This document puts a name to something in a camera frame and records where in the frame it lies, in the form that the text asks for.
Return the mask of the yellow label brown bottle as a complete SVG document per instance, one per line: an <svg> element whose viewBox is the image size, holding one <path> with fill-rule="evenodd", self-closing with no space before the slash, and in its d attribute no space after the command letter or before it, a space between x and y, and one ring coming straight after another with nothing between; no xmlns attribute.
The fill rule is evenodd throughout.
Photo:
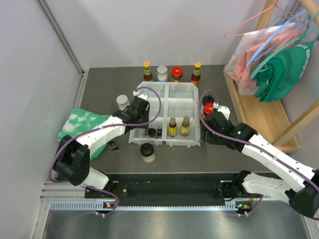
<svg viewBox="0 0 319 239"><path fill-rule="evenodd" d="M185 116L181 124L181 131L180 131L181 135L183 136L189 135L189 125L190 125L190 118L188 116Z"/></svg>
<svg viewBox="0 0 319 239"><path fill-rule="evenodd" d="M169 124L168 124L168 134L171 137L176 136L177 134L177 123L175 117L171 117L169 119Z"/></svg>

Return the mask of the black cap pepper bottle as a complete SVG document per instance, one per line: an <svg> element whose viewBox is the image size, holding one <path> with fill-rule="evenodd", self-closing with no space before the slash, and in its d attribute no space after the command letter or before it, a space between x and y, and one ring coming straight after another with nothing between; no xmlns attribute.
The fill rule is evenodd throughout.
<svg viewBox="0 0 319 239"><path fill-rule="evenodd" d="M119 150L120 150L120 148L119 148L117 142L116 142L114 139L112 139L112 140L110 140L109 142L107 142L107 146L108 146L110 149L112 149L114 152L119 152Z"/></svg>
<svg viewBox="0 0 319 239"><path fill-rule="evenodd" d="M162 129L161 128L149 128L148 129L148 136L150 138L157 138L162 136Z"/></svg>

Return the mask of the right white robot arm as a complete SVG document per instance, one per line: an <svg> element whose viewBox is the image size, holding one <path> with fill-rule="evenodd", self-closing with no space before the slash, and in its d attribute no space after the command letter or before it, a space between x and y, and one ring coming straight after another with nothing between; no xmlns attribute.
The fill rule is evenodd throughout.
<svg viewBox="0 0 319 239"><path fill-rule="evenodd" d="M258 161L279 179L242 170L232 179L234 194L259 194L289 204L299 214L317 220L319 172L280 151L245 123L233 125L221 112L200 118L213 136L214 144L224 145Z"/></svg>

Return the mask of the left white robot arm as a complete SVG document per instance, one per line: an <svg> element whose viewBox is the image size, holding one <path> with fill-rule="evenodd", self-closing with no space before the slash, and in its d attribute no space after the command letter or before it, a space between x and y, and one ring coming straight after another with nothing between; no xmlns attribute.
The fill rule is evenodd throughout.
<svg viewBox="0 0 319 239"><path fill-rule="evenodd" d="M109 197L113 185L107 175L90 167L90 157L116 137L146 127L149 111L146 95L137 96L125 110L113 113L93 130L80 136L66 135L60 141L52 169L74 186L94 187L101 197Z"/></svg>

